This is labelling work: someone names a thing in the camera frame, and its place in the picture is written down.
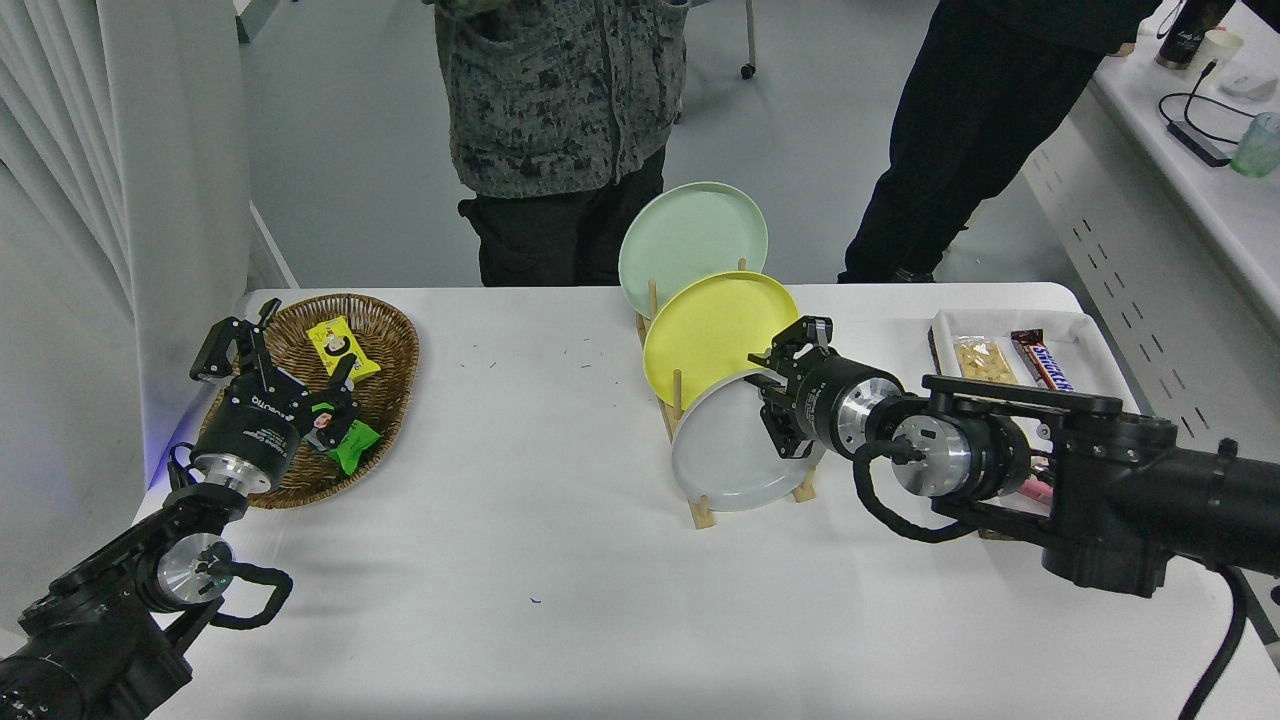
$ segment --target gray floor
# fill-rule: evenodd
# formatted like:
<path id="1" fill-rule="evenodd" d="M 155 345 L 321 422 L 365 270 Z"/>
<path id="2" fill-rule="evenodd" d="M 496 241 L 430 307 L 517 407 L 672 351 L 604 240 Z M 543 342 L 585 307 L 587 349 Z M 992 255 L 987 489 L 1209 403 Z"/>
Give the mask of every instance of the gray floor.
<path id="1" fill-rule="evenodd" d="M 833 282 L 887 167 L 893 108 L 932 0 L 755 4 L 759 74 L 741 0 L 691 12 L 685 114 L 667 187 L 719 181 L 764 211 L 765 273 Z M 479 284 L 470 196 L 448 156 L 431 9 L 421 0 L 282 3 L 242 46 L 253 199 L 303 287 Z M 943 281 L 1083 287 L 1025 183 L 961 234 Z"/>

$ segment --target chair leg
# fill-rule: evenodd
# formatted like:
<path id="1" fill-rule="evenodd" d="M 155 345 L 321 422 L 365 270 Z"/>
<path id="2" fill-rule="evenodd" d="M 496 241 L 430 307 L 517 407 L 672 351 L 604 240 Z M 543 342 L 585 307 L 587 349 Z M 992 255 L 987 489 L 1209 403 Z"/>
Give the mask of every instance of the chair leg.
<path id="1" fill-rule="evenodd" d="M 742 79 L 755 76 L 755 6 L 746 0 L 746 64 L 742 65 Z"/>

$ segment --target green snack package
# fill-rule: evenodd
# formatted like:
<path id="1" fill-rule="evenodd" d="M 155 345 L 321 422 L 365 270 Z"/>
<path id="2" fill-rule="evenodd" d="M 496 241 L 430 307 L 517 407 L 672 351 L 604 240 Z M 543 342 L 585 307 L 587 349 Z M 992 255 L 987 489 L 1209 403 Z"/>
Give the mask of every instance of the green snack package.
<path id="1" fill-rule="evenodd" d="M 351 424 L 351 429 L 347 430 L 347 437 L 342 438 L 342 443 L 325 452 L 325 455 L 340 465 L 342 473 L 349 477 L 356 471 L 356 466 L 360 465 L 360 456 L 381 437 L 374 428 L 356 420 Z"/>

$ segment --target wicker basket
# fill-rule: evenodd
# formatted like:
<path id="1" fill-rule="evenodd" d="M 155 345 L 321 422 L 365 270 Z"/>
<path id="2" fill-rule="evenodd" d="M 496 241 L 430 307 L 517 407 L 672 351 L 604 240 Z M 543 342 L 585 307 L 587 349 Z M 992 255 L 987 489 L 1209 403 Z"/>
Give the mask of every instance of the wicker basket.
<path id="1" fill-rule="evenodd" d="M 308 388 L 325 387 L 329 374 L 307 338 L 307 329 L 339 315 L 347 318 L 365 355 L 381 366 L 378 373 L 356 383 L 352 396 L 360 404 L 360 419 L 383 437 L 365 451 L 351 477 L 344 477 L 337 462 L 303 442 L 280 487 L 250 496 L 255 507 L 297 507 L 351 487 L 378 465 L 399 433 L 417 374 L 419 346 L 413 323 L 396 307 L 375 297 L 349 293 L 324 295 L 289 305 L 276 313 L 266 329 L 271 361 Z M 206 425 L 221 401 L 223 395 L 219 393 L 205 415 Z"/>

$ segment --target black pants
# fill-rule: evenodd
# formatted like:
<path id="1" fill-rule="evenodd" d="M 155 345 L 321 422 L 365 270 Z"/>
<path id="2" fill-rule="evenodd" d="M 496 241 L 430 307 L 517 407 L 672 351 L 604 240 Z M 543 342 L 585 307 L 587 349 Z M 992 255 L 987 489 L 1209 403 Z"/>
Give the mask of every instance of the black pants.
<path id="1" fill-rule="evenodd" d="M 838 281 L 933 272 L 978 204 L 1000 195 L 1062 123 L 1101 61 L 942 0 L 893 117 L 890 169 Z"/>
<path id="2" fill-rule="evenodd" d="M 486 287 L 618 284 L 618 250 L 636 214 L 662 192 L 659 150 L 616 184 L 544 197 L 479 196 L 458 214 L 480 236 Z"/>

